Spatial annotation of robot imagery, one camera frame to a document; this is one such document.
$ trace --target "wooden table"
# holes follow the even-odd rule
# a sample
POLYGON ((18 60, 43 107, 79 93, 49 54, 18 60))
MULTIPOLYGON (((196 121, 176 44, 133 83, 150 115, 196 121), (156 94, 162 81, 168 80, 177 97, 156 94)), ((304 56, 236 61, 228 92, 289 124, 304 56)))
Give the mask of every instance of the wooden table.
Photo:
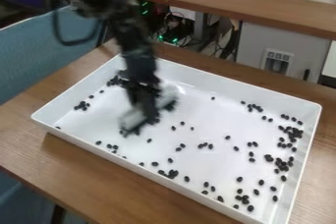
MULTIPOLYGON (((323 106, 291 223, 336 223, 336 90, 170 46, 160 57, 235 80, 296 95, 323 106)), ((105 63, 112 43, 0 107, 0 167, 94 223, 226 224, 226 216, 64 140, 47 135, 30 114, 105 63)))

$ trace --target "bean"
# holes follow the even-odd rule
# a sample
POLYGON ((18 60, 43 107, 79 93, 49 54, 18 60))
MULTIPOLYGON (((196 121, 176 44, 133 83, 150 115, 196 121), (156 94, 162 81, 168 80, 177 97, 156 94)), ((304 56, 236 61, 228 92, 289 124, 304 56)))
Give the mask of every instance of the bean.
POLYGON ((220 201, 220 202, 224 202, 224 198, 222 196, 218 196, 217 200, 220 201))
POLYGON ((248 211, 249 211, 249 212, 252 212, 252 211, 254 211, 254 206, 252 206, 252 205, 249 205, 249 206, 248 206, 248 211))

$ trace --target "white tray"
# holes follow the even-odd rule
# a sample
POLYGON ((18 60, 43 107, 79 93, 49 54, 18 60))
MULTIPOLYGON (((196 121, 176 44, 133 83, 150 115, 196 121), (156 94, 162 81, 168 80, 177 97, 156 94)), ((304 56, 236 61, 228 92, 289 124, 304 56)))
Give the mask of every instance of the white tray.
POLYGON ((173 112, 162 112, 161 122, 146 126, 140 136, 124 139, 119 134, 118 117, 130 108, 126 93, 118 86, 106 86, 119 70, 124 69, 120 56, 101 66, 95 72, 75 84, 67 91, 36 111, 31 118, 46 131, 74 143, 92 153, 111 160, 146 178, 155 181, 184 196, 190 197, 208 207, 222 212, 244 223, 287 223, 293 208, 295 196, 306 165, 308 152, 321 113, 321 106, 297 97, 274 92, 250 84, 236 82, 173 62, 158 60, 158 76, 166 84, 172 84, 179 91, 179 101, 173 112), (87 111, 73 108, 81 100, 90 103, 87 111), (257 104, 263 112, 249 112, 247 104, 257 104), (304 122, 302 126, 280 117, 288 114, 304 122), (261 119, 272 118, 273 122, 261 119), (279 148, 280 137, 286 137, 278 126, 295 126, 305 131, 302 139, 295 143, 297 152, 290 148, 279 148), (202 142, 212 143, 213 149, 198 149, 202 142), (249 141, 257 141, 258 147, 248 147, 249 141), (119 145, 118 153, 106 144, 119 145), (180 152, 175 148, 180 143, 187 147, 180 152), (255 163, 249 162, 253 151, 255 163), (288 159, 295 157, 294 166, 286 175, 287 182, 274 173, 274 162, 266 162, 263 155, 288 159), (167 162, 173 158, 174 163, 167 162), (153 167, 151 162, 159 163, 153 167), (175 169, 179 176, 174 180, 159 175, 158 170, 175 169), (184 177, 191 181, 186 183, 184 177), (242 183, 237 177, 244 177, 242 183), (265 185, 258 185, 258 180, 265 185), (201 194, 208 182, 216 188, 207 196, 201 194), (269 188, 275 186, 277 192, 269 188), (235 199, 237 189, 243 189, 250 196, 253 212, 247 211, 235 199), (258 189, 259 196, 252 191, 258 189), (225 202, 216 198, 223 196, 225 202), (278 202, 272 197, 278 196, 278 202))

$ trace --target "robotic arm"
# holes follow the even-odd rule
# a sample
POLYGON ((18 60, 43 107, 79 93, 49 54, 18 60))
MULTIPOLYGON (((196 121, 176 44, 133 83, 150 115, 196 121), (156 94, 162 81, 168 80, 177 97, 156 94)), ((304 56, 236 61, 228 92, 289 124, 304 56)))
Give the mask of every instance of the robotic arm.
MULTIPOLYGON (((127 70, 120 74, 120 83, 132 105, 140 108, 146 122, 158 122, 156 98, 160 90, 159 79, 154 75, 154 51, 138 16, 136 3, 131 0, 72 0, 72 4, 81 16, 109 21, 127 66, 127 70)), ((62 42, 57 29, 56 36, 62 42)))

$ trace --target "wooden shelf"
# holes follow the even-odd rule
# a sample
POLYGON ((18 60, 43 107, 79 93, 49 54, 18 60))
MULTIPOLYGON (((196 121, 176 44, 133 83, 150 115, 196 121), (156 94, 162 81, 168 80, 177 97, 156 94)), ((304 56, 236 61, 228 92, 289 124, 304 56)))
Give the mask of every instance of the wooden shelf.
POLYGON ((149 0, 336 40, 336 5, 310 0, 149 0))

